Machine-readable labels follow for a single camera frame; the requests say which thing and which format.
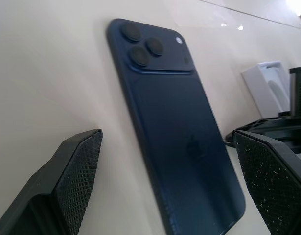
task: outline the textured rubber pad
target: textured rubber pad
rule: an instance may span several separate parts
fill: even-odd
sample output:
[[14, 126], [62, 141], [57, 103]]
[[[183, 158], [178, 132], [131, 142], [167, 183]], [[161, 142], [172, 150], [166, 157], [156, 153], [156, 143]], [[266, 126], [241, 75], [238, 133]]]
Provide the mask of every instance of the textured rubber pad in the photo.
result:
[[301, 216], [301, 183], [268, 145], [239, 133], [234, 139], [247, 189], [271, 235], [288, 234]]
[[79, 144], [54, 191], [71, 235], [78, 233], [92, 193], [100, 135], [98, 132]]

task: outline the smartphone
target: smartphone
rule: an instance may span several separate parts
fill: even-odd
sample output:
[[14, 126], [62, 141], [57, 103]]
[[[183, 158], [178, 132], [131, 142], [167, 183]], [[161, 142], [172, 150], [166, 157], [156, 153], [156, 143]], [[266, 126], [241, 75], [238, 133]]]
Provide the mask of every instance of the smartphone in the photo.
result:
[[168, 235], [220, 235], [244, 195], [185, 39], [111, 21], [109, 47]]

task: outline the beige surface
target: beige surface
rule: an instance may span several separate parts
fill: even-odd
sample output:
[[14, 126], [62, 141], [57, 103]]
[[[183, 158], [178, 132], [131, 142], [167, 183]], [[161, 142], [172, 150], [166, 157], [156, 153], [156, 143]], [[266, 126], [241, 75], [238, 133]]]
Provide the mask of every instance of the beige surface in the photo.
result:
[[293, 3], [299, 0], [201, 0], [222, 7], [251, 14], [282, 24], [301, 28], [301, 20], [293, 10]]
[[[179, 31], [223, 135], [260, 118], [242, 70], [262, 61], [281, 60], [287, 69], [301, 63], [300, 29], [187, 2], [180, 11], [182, 2], [167, 0], [0, 1], [0, 217], [62, 140], [100, 127], [98, 172], [79, 234], [164, 234], [107, 46], [108, 22]], [[230, 153], [247, 209], [228, 234], [269, 234]]]

